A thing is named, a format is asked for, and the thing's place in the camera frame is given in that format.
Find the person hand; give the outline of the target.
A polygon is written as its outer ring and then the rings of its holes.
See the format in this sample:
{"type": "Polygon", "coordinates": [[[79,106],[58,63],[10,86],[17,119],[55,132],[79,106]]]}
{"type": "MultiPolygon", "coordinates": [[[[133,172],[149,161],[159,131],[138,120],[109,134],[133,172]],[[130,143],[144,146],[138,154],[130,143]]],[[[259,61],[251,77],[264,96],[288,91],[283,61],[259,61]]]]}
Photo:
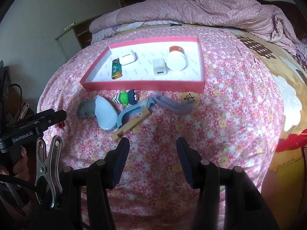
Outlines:
{"type": "MultiPolygon", "coordinates": [[[[21,155],[20,159],[14,165],[14,167],[12,168],[12,171],[15,174],[14,177],[28,182],[30,179],[29,168],[27,166],[28,157],[27,157],[26,149],[23,146],[20,149],[20,155],[21,155]]],[[[1,174],[6,175],[6,176],[9,175],[9,171],[6,168],[6,163],[3,157],[1,157],[1,174]]]]}

